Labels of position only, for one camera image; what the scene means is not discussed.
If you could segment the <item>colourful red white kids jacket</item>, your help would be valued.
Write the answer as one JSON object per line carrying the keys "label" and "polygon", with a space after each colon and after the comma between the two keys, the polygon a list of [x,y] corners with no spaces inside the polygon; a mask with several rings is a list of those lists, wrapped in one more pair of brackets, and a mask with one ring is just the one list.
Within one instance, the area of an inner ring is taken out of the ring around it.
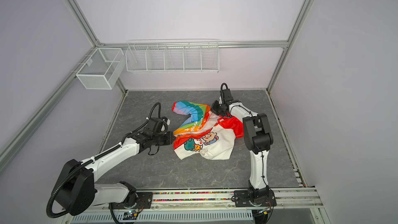
{"label": "colourful red white kids jacket", "polygon": [[216,115],[208,105],[178,101],[172,111],[189,117],[173,133],[174,152],[181,160],[194,154],[208,160],[228,160],[235,140],[244,136],[240,120]]}

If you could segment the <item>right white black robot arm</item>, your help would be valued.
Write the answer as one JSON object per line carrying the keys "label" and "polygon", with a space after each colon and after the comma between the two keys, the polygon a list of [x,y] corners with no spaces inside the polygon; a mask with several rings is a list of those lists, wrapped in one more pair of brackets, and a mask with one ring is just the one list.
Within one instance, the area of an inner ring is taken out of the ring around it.
{"label": "right white black robot arm", "polygon": [[214,101],[212,112],[226,118],[237,118],[243,124],[243,138],[250,152],[248,195],[253,204],[268,200],[271,189],[267,180],[267,157],[274,142],[266,114],[258,114],[235,100],[226,83],[220,88],[220,99]]}

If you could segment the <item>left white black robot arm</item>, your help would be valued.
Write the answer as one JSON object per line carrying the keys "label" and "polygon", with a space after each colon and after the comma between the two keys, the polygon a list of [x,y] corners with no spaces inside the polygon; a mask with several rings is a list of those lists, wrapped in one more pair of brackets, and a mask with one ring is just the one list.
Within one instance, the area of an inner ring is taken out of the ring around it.
{"label": "left white black robot arm", "polygon": [[137,190],[130,183],[98,184],[108,171],[146,149],[171,145],[175,140],[166,117],[147,118],[143,127],[124,136],[115,146],[83,161],[68,161],[57,179],[46,206],[50,218],[83,213],[96,205],[120,204],[136,207]]}

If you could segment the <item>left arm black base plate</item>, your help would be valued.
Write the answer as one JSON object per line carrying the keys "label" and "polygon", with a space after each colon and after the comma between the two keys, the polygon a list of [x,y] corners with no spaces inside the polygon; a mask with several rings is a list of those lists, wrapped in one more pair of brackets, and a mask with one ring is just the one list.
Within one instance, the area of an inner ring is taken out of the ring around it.
{"label": "left arm black base plate", "polygon": [[113,209],[150,209],[153,199],[153,192],[137,192],[135,196],[131,196],[121,203],[111,203]]}

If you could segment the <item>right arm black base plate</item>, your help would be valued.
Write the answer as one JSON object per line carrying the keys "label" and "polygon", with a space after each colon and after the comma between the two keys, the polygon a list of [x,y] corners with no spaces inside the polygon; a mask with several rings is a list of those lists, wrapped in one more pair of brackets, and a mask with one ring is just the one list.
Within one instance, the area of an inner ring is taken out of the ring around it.
{"label": "right arm black base plate", "polygon": [[236,190],[231,200],[236,207],[275,207],[277,205],[275,194],[271,189]]}

